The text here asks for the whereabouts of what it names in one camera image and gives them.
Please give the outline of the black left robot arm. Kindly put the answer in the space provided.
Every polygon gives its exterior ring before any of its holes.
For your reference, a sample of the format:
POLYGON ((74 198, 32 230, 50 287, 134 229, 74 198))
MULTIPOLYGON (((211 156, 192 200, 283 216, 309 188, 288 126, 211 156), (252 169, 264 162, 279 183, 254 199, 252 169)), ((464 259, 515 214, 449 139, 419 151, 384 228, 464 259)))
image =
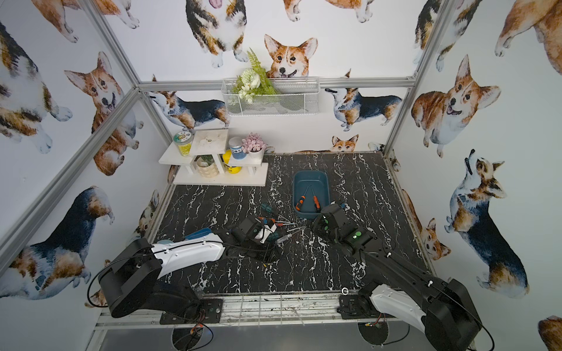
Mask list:
POLYGON ((250 216, 232 228, 201 229, 186 236, 184 241, 156 244, 145 238, 133 241, 98 276, 111 316, 121 318, 147 309, 183 320, 199 319, 203 304, 195 291, 188 286, 169 284, 162 278, 224 258, 244 256, 273 263, 281 254, 276 231, 277 225, 272 220, 250 216))

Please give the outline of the green small screwdriver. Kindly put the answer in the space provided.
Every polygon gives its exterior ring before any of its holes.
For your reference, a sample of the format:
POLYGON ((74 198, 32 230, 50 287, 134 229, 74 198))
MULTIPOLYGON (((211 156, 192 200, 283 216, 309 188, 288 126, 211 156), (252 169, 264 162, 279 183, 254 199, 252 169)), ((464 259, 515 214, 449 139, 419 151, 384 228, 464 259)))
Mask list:
POLYGON ((272 216, 272 217, 279 217, 280 216, 280 213, 278 212, 277 209, 271 207, 270 205, 268 205, 266 203, 261 204, 261 210, 266 212, 268 216, 272 216))

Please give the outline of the orange short screwdriver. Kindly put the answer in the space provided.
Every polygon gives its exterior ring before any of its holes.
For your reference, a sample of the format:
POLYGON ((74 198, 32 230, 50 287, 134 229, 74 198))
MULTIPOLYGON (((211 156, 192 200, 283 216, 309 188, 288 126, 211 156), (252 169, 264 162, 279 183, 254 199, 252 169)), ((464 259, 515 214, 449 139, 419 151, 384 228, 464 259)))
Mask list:
POLYGON ((279 220, 276 220, 276 219, 272 219, 272 218, 268 218, 268 217, 263 217, 263 216, 258 216, 258 219, 259 219, 260 221, 262 221, 263 223, 265 223, 265 224, 268 224, 268 223, 275 224, 275 222, 279 221, 279 220))

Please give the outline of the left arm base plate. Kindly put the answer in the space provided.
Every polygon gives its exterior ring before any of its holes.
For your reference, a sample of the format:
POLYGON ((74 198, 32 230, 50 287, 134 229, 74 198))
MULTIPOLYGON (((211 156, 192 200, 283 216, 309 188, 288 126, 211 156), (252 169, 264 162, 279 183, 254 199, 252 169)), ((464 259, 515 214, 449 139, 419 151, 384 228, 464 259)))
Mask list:
POLYGON ((224 300, 222 298, 204 298, 198 302, 191 303, 176 314, 162 313, 160 324, 217 324, 221 319, 223 303, 224 300))

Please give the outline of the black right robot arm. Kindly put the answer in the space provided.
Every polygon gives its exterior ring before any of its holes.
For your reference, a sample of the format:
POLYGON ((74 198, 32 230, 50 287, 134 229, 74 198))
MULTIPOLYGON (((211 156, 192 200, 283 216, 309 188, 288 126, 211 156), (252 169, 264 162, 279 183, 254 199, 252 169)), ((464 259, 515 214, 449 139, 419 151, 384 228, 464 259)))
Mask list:
POLYGON ((467 350, 483 325, 466 287, 430 275, 396 254, 377 234, 349 219, 340 205, 324 207, 311 231, 383 277, 341 296, 345 319, 389 314, 424 333, 436 350, 467 350))

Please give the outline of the clear handle screwdriver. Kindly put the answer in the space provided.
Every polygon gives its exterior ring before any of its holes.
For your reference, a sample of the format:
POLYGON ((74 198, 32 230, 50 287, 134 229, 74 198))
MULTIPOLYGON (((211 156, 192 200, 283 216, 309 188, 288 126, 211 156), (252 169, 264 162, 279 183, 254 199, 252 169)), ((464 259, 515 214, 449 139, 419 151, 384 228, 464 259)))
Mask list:
POLYGON ((299 227, 299 228, 294 228, 291 229, 287 232, 287 234, 285 234, 284 236, 278 238, 278 240, 276 240, 276 244, 277 245, 281 245, 282 243, 288 241, 290 238, 292 238, 294 235, 301 233, 303 230, 305 229, 305 227, 299 227))

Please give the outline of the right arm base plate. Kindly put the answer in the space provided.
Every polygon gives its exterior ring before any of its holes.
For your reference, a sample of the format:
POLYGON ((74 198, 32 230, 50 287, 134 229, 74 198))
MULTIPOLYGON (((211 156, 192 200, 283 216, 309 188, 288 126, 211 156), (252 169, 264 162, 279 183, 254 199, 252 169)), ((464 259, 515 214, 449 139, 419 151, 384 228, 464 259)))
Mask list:
POLYGON ((341 295, 337 313, 344 320, 375 318, 380 314, 371 300, 362 295, 341 295))

